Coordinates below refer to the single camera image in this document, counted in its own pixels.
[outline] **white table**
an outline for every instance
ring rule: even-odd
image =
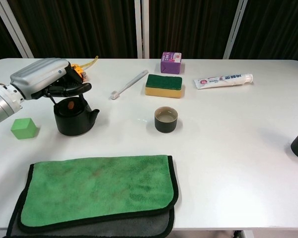
[[[12,73],[34,61],[0,60],[0,82],[8,84]],[[175,230],[298,230],[298,157],[290,149],[298,135],[298,61],[186,59],[183,64],[183,98],[144,95],[145,77],[112,101],[110,93],[142,70],[160,74],[159,60],[99,59],[86,70],[93,88],[85,98],[100,113],[83,136],[57,131],[49,99],[23,103],[0,124],[0,228],[8,226],[32,163],[168,154],[180,189]],[[254,83],[205,90],[193,83],[235,73],[252,73]],[[153,125],[160,106],[179,113],[170,134]],[[14,119],[26,117],[40,132],[34,139],[17,140],[10,127]]]

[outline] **toothpaste tube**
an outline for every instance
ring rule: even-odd
[[[233,86],[253,82],[253,75],[250,73],[225,75],[219,77],[195,79],[194,82],[198,89]]]

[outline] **white toothbrush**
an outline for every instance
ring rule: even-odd
[[[148,73],[148,70],[144,70],[142,71],[140,74],[138,74],[133,80],[131,80],[130,82],[128,82],[125,87],[123,87],[121,90],[117,91],[113,91],[110,95],[110,98],[112,100],[115,100],[116,98],[119,97],[119,95],[124,92],[127,88],[129,88],[130,86],[132,86],[134,83],[136,83],[137,81],[139,81],[139,79],[141,79],[142,77],[144,77],[146,74]]]

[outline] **purple box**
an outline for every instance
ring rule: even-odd
[[[161,73],[179,74],[181,66],[181,53],[163,52],[160,63]]]

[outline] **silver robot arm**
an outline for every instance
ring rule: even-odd
[[[0,83],[0,122],[18,112],[24,100],[45,97],[71,97],[91,89],[66,59],[38,60]]]

